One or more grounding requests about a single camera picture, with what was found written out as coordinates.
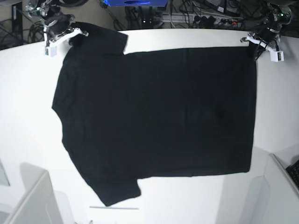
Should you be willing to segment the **white partition left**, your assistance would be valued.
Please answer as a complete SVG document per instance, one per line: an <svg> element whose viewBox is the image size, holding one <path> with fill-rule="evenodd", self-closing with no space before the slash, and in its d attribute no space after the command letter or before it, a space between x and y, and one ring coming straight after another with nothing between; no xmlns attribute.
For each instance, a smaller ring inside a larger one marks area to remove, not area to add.
<svg viewBox="0 0 299 224"><path fill-rule="evenodd" d="M62 224L50 175L42 169L24 196L4 220L5 224Z"/></svg>

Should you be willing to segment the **blue box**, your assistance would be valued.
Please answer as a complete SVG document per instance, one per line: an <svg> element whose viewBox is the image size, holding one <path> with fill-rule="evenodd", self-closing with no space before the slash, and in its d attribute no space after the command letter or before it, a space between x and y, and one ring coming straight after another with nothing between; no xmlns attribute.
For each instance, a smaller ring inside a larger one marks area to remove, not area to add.
<svg viewBox="0 0 299 224"><path fill-rule="evenodd" d="M110 7L164 7L167 4L168 0L103 0L102 2Z"/></svg>

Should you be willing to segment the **black T-shirt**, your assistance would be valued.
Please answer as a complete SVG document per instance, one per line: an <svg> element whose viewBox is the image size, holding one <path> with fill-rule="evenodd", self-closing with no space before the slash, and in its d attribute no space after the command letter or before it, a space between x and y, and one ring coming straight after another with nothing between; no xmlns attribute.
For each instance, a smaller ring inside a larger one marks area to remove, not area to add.
<svg viewBox="0 0 299 224"><path fill-rule="evenodd" d="M90 23L71 39L52 109L99 199L140 196L139 179L246 173L256 116L247 47L124 54L128 36Z"/></svg>

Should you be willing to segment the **white partition right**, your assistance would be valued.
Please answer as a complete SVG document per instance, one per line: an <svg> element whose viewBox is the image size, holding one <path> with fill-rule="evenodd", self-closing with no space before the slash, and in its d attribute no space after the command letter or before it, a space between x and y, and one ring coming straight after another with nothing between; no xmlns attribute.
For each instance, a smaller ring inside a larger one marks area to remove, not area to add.
<svg viewBox="0 0 299 224"><path fill-rule="evenodd" d="M249 185L241 224L297 224L299 190L274 154Z"/></svg>

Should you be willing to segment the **white power strip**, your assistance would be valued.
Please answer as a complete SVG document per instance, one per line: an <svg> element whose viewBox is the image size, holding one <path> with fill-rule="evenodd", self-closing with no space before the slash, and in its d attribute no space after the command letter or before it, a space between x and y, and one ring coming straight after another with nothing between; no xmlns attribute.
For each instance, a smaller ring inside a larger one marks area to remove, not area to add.
<svg viewBox="0 0 299 224"><path fill-rule="evenodd" d="M207 14L196 14L196 13L162 13L157 17L157 20L163 22L163 23L184 23L187 25L192 25L192 24L199 24L201 21L206 21L210 19L216 24L220 24L222 21L225 21L225 23L228 23L228 21L232 22L240 22L242 20L242 17L230 17L230 16L225 16L222 14L212 14L212 13L207 13Z"/></svg>

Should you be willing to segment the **black keyboard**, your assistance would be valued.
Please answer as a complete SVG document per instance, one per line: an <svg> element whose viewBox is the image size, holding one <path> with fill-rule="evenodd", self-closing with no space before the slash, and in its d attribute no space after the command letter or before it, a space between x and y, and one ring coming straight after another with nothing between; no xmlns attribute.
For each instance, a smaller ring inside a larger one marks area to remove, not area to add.
<svg viewBox="0 0 299 224"><path fill-rule="evenodd" d="M299 188L299 161L286 168L288 175L291 177L292 181Z"/></svg>

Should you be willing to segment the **white partition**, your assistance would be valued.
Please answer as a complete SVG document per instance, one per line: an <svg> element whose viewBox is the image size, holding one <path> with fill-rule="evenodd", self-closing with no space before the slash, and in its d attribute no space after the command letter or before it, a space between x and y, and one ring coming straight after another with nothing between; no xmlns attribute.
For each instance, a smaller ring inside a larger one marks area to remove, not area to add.
<svg viewBox="0 0 299 224"><path fill-rule="evenodd" d="M297 224L299 190L274 154L249 185L241 224Z"/></svg>
<svg viewBox="0 0 299 224"><path fill-rule="evenodd" d="M4 220L5 224L62 224L50 175L42 169L24 196Z"/></svg>

